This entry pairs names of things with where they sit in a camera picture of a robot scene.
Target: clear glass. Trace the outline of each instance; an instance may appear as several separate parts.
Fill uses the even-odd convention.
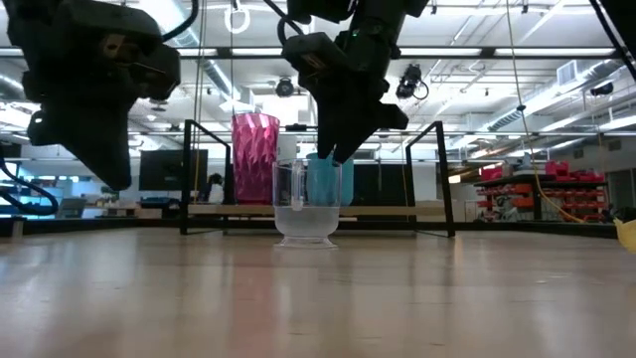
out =
[[[309,165],[311,160],[281,160],[274,164],[276,229],[284,235],[280,247],[336,247],[328,237],[338,228],[342,169],[338,164]]]

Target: ceiling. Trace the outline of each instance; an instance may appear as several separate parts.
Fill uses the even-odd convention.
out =
[[[179,22],[173,1],[187,14],[189,0],[129,0],[128,6],[147,10],[157,22],[169,24]],[[230,1],[201,0],[205,10],[192,26],[193,33],[206,47],[280,47],[276,37],[278,16],[259,0],[239,1],[249,13],[249,23],[244,31],[232,34],[226,26],[226,9]],[[611,47],[596,16],[586,0],[529,0],[530,11],[522,13],[522,1],[511,1],[511,22],[516,46],[524,47]],[[285,1],[276,1],[285,10]],[[407,17],[400,33],[398,44],[402,47],[510,47],[508,22],[505,15],[505,0],[438,0],[437,13],[431,14],[429,5],[418,19]],[[235,28],[243,25],[245,14],[235,14]],[[6,27],[6,14],[0,14],[0,23]],[[325,32],[335,37],[347,28],[347,23],[332,24],[315,19],[313,32]],[[6,35],[0,34],[0,47],[11,46]],[[254,104],[266,106],[272,100],[273,84],[281,77],[294,78],[297,74],[282,59],[264,60],[215,60],[221,71],[237,89],[250,90]],[[556,80],[557,69],[568,60],[522,60],[517,61],[519,88],[522,96],[542,90],[545,84]],[[185,119],[197,118],[213,131],[227,131],[232,117],[231,111],[223,111],[225,102],[216,85],[205,75],[197,81],[198,66],[194,60],[182,61],[182,82],[174,90],[168,103],[157,105],[148,100],[139,100],[130,111],[136,124],[131,130],[166,130],[170,125],[183,123]],[[426,100],[397,100],[395,90],[398,79],[409,64],[418,64],[430,87]],[[16,79],[26,70],[20,59],[0,59],[0,75]],[[514,108],[517,103],[517,86],[513,63],[508,60],[397,60],[390,65],[387,80],[392,85],[384,101],[396,102],[409,118],[409,129],[418,129],[434,120],[442,120],[445,130],[479,130],[494,113]],[[616,92],[632,92],[633,81],[623,81]],[[201,97],[200,116],[195,110],[195,97]],[[583,100],[580,91],[568,93],[558,102],[541,108],[533,118],[547,118],[548,122],[564,119],[581,112],[591,105],[601,105],[609,97],[591,97]],[[299,105],[301,121],[309,120],[307,104],[298,98],[290,99],[290,107]]]

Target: black metal frame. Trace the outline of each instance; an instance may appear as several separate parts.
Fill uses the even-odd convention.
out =
[[[234,189],[233,175],[232,175],[232,164],[231,158],[232,148],[229,144],[225,143],[222,139],[215,136],[212,132],[206,129],[201,124],[197,123],[193,119],[186,119],[186,126],[184,128],[184,138],[183,138],[183,157],[182,157],[182,180],[181,180],[181,204],[179,207],[179,232],[181,235],[188,235],[188,224],[190,220],[190,161],[192,155],[192,135],[195,131],[194,129],[199,129],[203,133],[215,139],[219,144],[226,148],[226,185],[224,185],[224,204],[231,204],[232,197],[234,196],[232,191]]]
[[[442,199],[444,200],[444,214],[446,216],[446,233],[448,238],[455,237],[455,220],[453,219],[453,207],[450,197],[450,183],[448,182],[448,159],[446,158],[446,143],[444,141],[444,125],[437,120],[420,133],[406,146],[406,205],[415,206],[415,189],[413,187],[413,160],[410,148],[418,143],[424,135],[435,129],[437,135],[437,153],[439,156],[439,177],[441,180]],[[408,221],[417,231],[417,217],[410,216]]]

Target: yellow cable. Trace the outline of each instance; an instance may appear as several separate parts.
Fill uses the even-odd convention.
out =
[[[513,70],[515,73],[515,84],[517,86],[517,97],[519,99],[519,106],[524,105],[523,103],[523,99],[521,97],[521,89],[519,86],[519,74],[517,71],[517,59],[516,59],[516,55],[515,55],[515,40],[513,39],[513,25],[512,25],[512,20],[510,17],[510,0],[506,0],[506,17],[508,20],[508,29],[509,29],[509,36],[510,36],[510,47],[512,50],[512,55],[513,55]],[[537,162],[535,160],[535,148],[533,147],[533,141],[532,141],[532,137],[530,135],[530,131],[528,130],[528,123],[526,122],[526,115],[524,114],[524,112],[521,110],[521,117],[522,120],[524,122],[524,130],[526,131],[526,138],[528,140],[528,146],[530,147],[530,157],[531,157],[531,161],[533,164],[533,169],[535,171],[535,180],[537,180],[537,188],[539,189],[539,194],[541,195],[541,197],[546,200],[546,202],[551,205],[552,207],[556,208],[564,217],[577,222],[577,223],[584,223],[583,220],[577,218],[576,216],[568,213],[567,211],[565,211],[562,207],[560,207],[558,204],[556,204],[554,201],[552,201],[547,195],[546,193],[544,193],[544,189],[541,187],[541,179],[539,178],[539,170],[537,169]]]

